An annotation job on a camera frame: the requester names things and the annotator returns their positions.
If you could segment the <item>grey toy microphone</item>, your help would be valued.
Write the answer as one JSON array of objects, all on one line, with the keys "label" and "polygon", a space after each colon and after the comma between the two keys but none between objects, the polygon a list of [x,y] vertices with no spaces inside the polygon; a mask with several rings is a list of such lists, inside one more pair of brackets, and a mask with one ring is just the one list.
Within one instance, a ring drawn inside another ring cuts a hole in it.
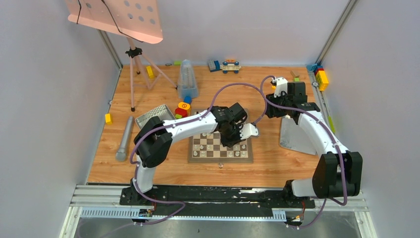
[{"label": "grey toy microphone", "polygon": [[132,135],[133,124],[134,124],[134,117],[129,116],[122,138],[121,138],[120,146],[115,155],[115,159],[119,162],[123,162],[127,158],[127,153],[128,153],[127,151],[129,147],[129,141]]}]

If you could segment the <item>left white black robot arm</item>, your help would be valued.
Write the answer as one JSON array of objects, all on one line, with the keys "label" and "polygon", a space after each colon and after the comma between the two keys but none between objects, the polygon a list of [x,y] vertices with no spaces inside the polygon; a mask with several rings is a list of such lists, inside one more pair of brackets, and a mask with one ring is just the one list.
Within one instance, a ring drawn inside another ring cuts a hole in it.
[{"label": "left white black robot arm", "polygon": [[247,113],[239,103],[231,107],[211,106],[182,119],[150,118],[134,138],[130,155],[130,163],[136,166],[132,179],[133,199],[140,205],[150,202],[156,167],[165,161],[171,145],[196,134],[218,132],[222,145],[233,147],[259,134],[246,118]]}]

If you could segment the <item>wooden chess board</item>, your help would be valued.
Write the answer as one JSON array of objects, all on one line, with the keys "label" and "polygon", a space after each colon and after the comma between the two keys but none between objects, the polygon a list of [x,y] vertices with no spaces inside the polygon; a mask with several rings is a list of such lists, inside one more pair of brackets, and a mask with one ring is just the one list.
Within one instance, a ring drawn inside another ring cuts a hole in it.
[{"label": "wooden chess board", "polygon": [[189,163],[242,163],[254,161],[252,141],[250,138],[233,147],[225,147],[221,143],[219,132],[201,133],[189,138]]}]

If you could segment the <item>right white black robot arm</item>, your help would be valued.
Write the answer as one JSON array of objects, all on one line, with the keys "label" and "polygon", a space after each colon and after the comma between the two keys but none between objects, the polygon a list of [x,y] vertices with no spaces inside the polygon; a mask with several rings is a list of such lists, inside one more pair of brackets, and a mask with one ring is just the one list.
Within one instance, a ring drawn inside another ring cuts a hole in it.
[{"label": "right white black robot arm", "polygon": [[288,190],[283,192],[284,203],[295,207],[303,197],[335,200],[342,197],[342,205],[349,196],[360,193],[363,158],[359,152],[351,152],[326,125],[320,108],[308,102],[304,82],[288,82],[285,78],[271,81],[275,87],[266,95],[268,118],[289,116],[303,130],[319,156],[314,175],[307,179],[289,180]]}]

